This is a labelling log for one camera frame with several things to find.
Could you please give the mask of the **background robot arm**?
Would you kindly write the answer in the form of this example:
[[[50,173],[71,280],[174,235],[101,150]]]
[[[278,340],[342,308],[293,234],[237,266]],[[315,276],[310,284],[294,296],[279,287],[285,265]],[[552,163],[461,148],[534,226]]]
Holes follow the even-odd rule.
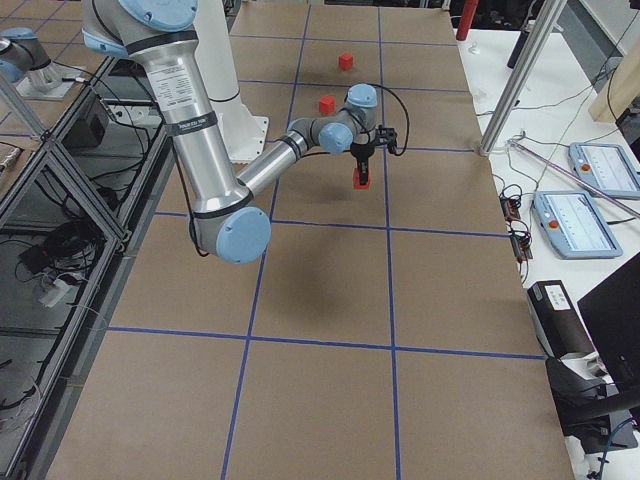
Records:
[[[1,32],[1,74],[24,98],[60,101],[81,79],[82,70],[55,63],[29,28]]]

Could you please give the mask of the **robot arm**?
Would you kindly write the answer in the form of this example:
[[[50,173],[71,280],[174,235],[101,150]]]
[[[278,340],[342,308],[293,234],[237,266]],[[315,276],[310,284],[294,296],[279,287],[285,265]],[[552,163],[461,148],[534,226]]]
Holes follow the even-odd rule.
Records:
[[[85,1],[82,32],[89,49],[143,67],[195,193],[189,231],[199,253],[246,264],[271,239],[268,215],[252,204],[255,195],[313,148],[351,153],[357,187],[369,184],[376,147],[397,156],[405,150],[394,129],[376,122],[379,85],[361,83],[349,88],[335,115],[293,121],[274,145],[234,171],[196,60],[198,7],[196,1]]]

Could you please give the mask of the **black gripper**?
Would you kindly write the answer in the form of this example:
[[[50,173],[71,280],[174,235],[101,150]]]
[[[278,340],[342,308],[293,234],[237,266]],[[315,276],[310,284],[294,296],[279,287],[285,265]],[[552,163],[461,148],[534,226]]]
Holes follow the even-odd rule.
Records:
[[[360,181],[360,163],[361,163],[361,181],[369,181],[369,159],[375,153],[375,145],[373,143],[359,144],[352,143],[350,145],[350,153],[356,158],[356,166],[354,168],[354,181]]]

